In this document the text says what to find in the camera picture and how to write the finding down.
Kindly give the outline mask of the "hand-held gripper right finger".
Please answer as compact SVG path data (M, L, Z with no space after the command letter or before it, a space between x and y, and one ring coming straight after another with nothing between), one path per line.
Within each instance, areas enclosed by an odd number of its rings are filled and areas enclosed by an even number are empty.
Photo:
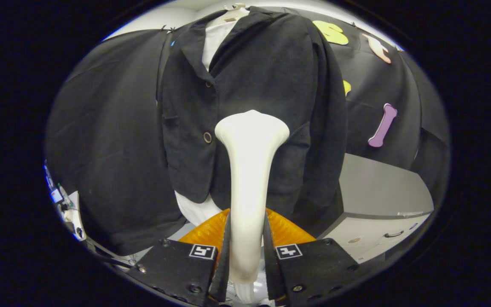
M273 301L329 301L360 282L359 264L335 240L317 240L269 209L264 257Z

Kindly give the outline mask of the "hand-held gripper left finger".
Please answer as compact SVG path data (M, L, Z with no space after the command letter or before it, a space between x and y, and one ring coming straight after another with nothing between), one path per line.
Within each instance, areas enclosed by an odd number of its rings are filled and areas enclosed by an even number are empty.
M219 306L226 299L230 271L229 214L216 214L181 240L161 239L127 276L188 307Z

